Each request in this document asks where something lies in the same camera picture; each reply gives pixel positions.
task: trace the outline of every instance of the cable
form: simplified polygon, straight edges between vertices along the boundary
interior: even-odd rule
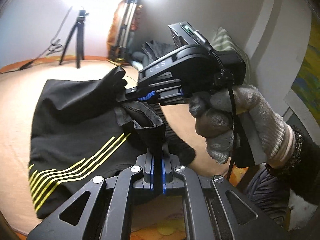
[[[62,44],[59,44],[60,42],[60,39],[57,39],[56,41],[54,41],[57,36],[59,35],[66,19],[68,18],[69,16],[69,13],[71,12],[73,6],[71,6],[69,8],[69,10],[67,11],[65,17],[63,18],[62,22],[60,23],[60,26],[57,30],[57,33],[55,34],[55,36],[50,40],[50,46],[48,48],[46,48],[38,57],[36,57],[35,59],[25,63],[24,65],[22,65],[20,68],[16,69],[16,70],[11,70],[11,71],[7,71],[7,72],[0,72],[0,74],[5,74],[5,73],[10,73],[10,72],[15,72],[15,71],[19,71],[19,70],[24,70],[24,69],[27,69],[27,68],[30,68],[30,65],[32,63],[34,63],[38,58],[40,58],[44,53],[46,53],[47,51],[49,51],[46,56],[50,55],[50,54],[53,54],[53,53],[56,53],[56,52],[61,52],[63,50],[63,45]]]
[[[237,148],[237,129],[236,129],[236,122],[235,122],[235,117],[237,115],[237,109],[236,109],[236,101],[235,101],[235,96],[233,94],[232,87],[228,87],[228,92],[230,96],[230,101],[231,101],[231,109],[232,109],[232,122],[233,122],[233,138],[232,138],[232,152],[231,152],[231,158],[230,158],[230,165],[227,173],[227,180],[230,179],[233,164],[234,164],[234,155],[236,154],[236,148]]]
[[[129,77],[129,76],[125,76],[125,77],[131,78],[135,82],[135,84],[138,85],[137,82],[132,77]]]

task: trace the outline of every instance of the black sleeve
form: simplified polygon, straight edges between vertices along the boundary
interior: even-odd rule
[[[292,126],[296,142],[292,157],[279,170],[267,165],[270,174],[286,182],[304,200],[318,205],[320,202],[320,147]]]
[[[169,152],[171,154],[177,155],[182,165],[189,165],[196,157],[195,150],[172,130],[166,118],[164,117],[159,104],[149,104],[149,106],[152,107],[156,114],[165,123],[165,139],[168,143]]]

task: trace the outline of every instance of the painting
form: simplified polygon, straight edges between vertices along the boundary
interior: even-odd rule
[[[320,126],[320,22],[312,17],[310,38],[301,68],[291,89]]]

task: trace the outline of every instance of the black fabric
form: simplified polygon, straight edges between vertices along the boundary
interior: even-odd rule
[[[150,106],[166,126],[165,139],[168,143],[169,152],[179,157],[181,165],[189,165],[196,157],[195,150],[172,130],[164,117],[164,113],[162,112],[159,104],[150,104]]]
[[[154,155],[162,152],[166,125],[155,111],[138,101],[121,105],[115,100],[126,85],[124,75],[116,67],[101,80],[46,82],[33,117],[29,162],[38,218],[94,176],[119,174],[147,148]],[[174,154],[183,157],[182,151]]]
[[[171,51],[174,51],[176,46],[152,40],[143,43],[141,48],[143,53],[140,51],[135,51],[132,53],[131,57],[133,60],[142,63],[142,65],[145,67],[164,55],[170,53]]]
[[[320,147],[304,136],[300,129],[292,126],[295,134],[295,149],[282,169],[267,165],[268,172],[284,183],[299,196],[314,205],[320,202]]]

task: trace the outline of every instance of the yellow stripe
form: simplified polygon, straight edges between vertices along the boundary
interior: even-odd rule
[[[114,153],[115,150],[117,150],[123,143],[124,141],[128,138],[128,136],[130,135],[131,133],[129,133],[100,163],[98,163],[94,168],[92,168],[89,172],[87,172],[85,175],[83,175],[82,177],[80,178],[76,178],[76,179],[65,179],[65,180],[59,180],[53,187],[52,189],[47,193],[47,195],[45,195],[45,197],[43,198],[43,200],[39,203],[39,205],[36,207],[36,211],[38,211],[41,206],[43,205],[43,203],[47,200],[47,198],[52,194],[52,192],[56,189],[56,187],[63,183],[63,182],[69,182],[69,181],[77,181],[77,180],[81,180],[83,178],[85,178],[86,176],[88,176],[90,173],[92,173],[93,171],[95,171],[95,169],[97,169],[101,164],[103,164],[106,159],[108,159],[111,154]]]
[[[35,178],[33,179],[33,181],[31,182],[30,188],[33,186],[33,184],[36,182],[36,180],[38,179],[38,177],[39,177],[41,174],[43,174],[43,173],[45,173],[45,172],[48,172],[48,171],[55,171],[55,170],[56,170],[56,169],[46,170],[46,171],[41,171],[41,172],[39,172],[39,173],[35,176]]]
[[[32,175],[31,175],[31,177],[30,177],[30,179],[29,179],[29,183],[30,183],[30,181],[32,181],[32,179],[33,179],[33,177],[35,176],[35,174],[38,172],[38,170],[35,170],[33,173],[32,173]]]
[[[51,174],[57,174],[57,173],[62,173],[62,172],[65,172],[65,171],[70,171],[72,170],[74,167],[76,167],[78,164],[80,163],[83,163],[85,160],[85,158],[83,158],[81,161],[77,162],[76,164],[72,165],[70,168],[68,169],[65,169],[63,171],[54,171],[54,172],[49,172],[49,173],[46,173],[44,175],[42,175],[39,180],[37,181],[36,184],[34,184],[33,188],[31,189],[31,193],[33,193],[33,191],[36,189],[36,186],[39,184],[39,182],[41,181],[41,179],[43,179],[45,176],[48,176],[48,175],[51,175]],[[43,184],[48,180],[49,178],[46,178],[42,183],[41,185],[38,187],[38,189],[36,190],[36,192],[32,195],[32,198],[34,198],[34,196],[38,193],[38,191],[40,190],[40,188],[43,186]]]
[[[79,168],[77,168],[76,170],[72,171],[72,172],[68,172],[66,174],[72,174],[72,173],[75,173],[77,171],[79,171],[81,168],[83,168],[87,163],[90,162],[90,160],[92,160],[94,157],[96,157],[115,137],[113,136],[104,146],[102,146],[102,148],[100,150],[98,150],[97,153],[95,153],[93,156],[91,156],[84,164],[82,164]],[[41,178],[39,179],[39,181],[35,184],[35,186],[32,188],[31,192],[34,191],[36,185],[40,182]]]
[[[117,142],[118,140],[120,140],[122,137],[124,136],[124,134],[120,135],[119,138],[117,140],[114,141],[113,144],[111,144],[110,147],[108,147],[108,149],[106,149],[97,159],[95,159],[92,163],[90,163],[89,166],[87,166],[84,170],[82,170],[80,173],[77,173],[77,174],[73,174],[73,175],[68,175],[68,176],[64,176],[64,177],[61,177],[61,178],[55,178],[55,179],[52,179],[48,182],[48,184],[44,187],[44,189],[41,191],[40,195],[37,197],[37,199],[33,202],[33,204],[35,205],[39,200],[40,198],[42,197],[42,195],[44,194],[44,192],[47,190],[47,188],[53,183],[55,182],[56,180],[58,179],[66,179],[66,178],[70,178],[70,177],[77,177],[79,175],[81,175],[82,173],[84,173],[87,169],[89,169],[92,165],[94,165],[98,160],[100,160],[102,158],[103,155],[105,155],[105,153],[110,150]],[[84,166],[81,165],[81,167],[79,167],[78,169],[74,170],[74,171],[71,171],[71,172],[68,172],[68,173],[65,173],[64,175],[67,175],[67,174],[72,174],[72,173],[75,173],[77,171],[79,171],[82,167]]]

